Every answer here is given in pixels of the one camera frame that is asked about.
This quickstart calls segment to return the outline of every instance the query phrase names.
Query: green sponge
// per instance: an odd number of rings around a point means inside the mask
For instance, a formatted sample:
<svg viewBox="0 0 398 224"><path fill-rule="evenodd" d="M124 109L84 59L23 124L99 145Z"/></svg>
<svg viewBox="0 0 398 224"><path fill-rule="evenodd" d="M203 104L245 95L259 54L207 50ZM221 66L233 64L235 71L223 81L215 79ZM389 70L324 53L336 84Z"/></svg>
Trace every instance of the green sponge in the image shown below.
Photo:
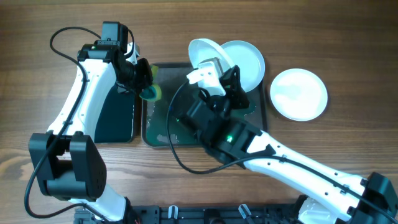
<svg viewBox="0 0 398 224"><path fill-rule="evenodd" d="M146 101L155 102L162 98L162 90L158 84L152 84L150 87L144 89L139 94L139 97Z"/></svg>

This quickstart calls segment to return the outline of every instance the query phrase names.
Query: sponge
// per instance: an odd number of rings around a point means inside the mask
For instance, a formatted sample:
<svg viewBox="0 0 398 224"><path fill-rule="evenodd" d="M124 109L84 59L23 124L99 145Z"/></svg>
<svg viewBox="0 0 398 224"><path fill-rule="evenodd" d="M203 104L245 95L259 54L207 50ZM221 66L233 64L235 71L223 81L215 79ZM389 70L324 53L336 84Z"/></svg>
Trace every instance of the sponge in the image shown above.
<svg viewBox="0 0 398 224"><path fill-rule="evenodd" d="M145 88L139 94L139 97L146 101L155 102L162 98L162 90L158 84L152 84L150 87Z"/></svg>
<svg viewBox="0 0 398 224"><path fill-rule="evenodd" d="M159 69L158 66L155 66L155 65L151 65L151 66L150 66L150 70L151 70L151 72L152 72L152 78L153 78L153 79L156 78L158 69Z"/></svg>

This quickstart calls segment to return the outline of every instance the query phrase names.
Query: wood grain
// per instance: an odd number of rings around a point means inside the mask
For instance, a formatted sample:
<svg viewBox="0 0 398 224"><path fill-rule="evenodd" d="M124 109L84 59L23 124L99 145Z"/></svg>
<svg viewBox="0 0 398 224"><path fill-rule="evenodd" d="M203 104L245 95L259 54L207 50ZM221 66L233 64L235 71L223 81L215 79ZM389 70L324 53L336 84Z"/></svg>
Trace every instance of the wood grain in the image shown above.
<svg viewBox="0 0 398 224"><path fill-rule="evenodd" d="M143 3L143 2L234 2L241 0L2 0L0 4L15 5L43 5L43 4L93 4L93 3Z"/></svg>
<svg viewBox="0 0 398 224"><path fill-rule="evenodd" d="M63 106L76 66L55 55L49 38L66 26L101 32L120 21L150 63L188 60L192 39L245 40L267 60L266 85L289 68L305 68L326 84L330 103L318 119L299 123L269 105L270 133L298 152L345 172L380 172L398 190L398 3L396 1L241 1L0 6L0 223L71 223L73 212L33 220L23 193L32 172L27 142L43 133ZM65 32L55 47L76 55L94 37ZM99 145L108 183L133 205L293 202L299 192L237 167L211 175L183 171L169 150ZM217 166L201 149L179 149L196 169ZM32 209L64 207L39 193Z"/></svg>

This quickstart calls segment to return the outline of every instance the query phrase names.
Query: black tray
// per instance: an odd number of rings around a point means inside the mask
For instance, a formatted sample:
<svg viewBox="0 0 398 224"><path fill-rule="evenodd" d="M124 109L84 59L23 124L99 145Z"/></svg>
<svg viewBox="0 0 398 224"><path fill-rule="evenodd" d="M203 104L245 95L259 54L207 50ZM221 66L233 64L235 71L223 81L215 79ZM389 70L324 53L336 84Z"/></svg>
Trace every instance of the black tray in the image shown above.
<svg viewBox="0 0 398 224"><path fill-rule="evenodd" d="M188 62L182 63L157 63L158 72L154 83L160 86L162 98L156 102L142 101L141 137L150 147L168 147L166 138L166 114L171 98L185 81L186 75L192 70ZM262 83L250 91L248 98L251 102L248 109L234 110L232 116L243 118L258 128L268 131L266 116L266 97ZM176 146L198 146L192 133L187 131L176 119L170 119L170 135Z"/></svg>
<svg viewBox="0 0 398 224"><path fill-rule="evenodd" d="M113 86L106 96L95 129L95 143L131 142L139 130L139 104L135 94L120 94Z"/></svg>

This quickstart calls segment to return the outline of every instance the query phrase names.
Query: white dish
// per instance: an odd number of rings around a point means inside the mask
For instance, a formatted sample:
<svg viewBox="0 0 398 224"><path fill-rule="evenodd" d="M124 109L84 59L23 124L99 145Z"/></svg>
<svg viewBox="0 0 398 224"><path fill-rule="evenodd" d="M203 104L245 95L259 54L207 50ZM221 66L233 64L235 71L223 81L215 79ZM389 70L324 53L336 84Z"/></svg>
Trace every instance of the white dish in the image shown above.
<svg viewBox="0 0 398 224"><path fill-rule="evenodd" d="M280 73L271 84L276 110L295 121L309 121L322 114L328 103L325 84L314 73L293 68Z"/></svg>

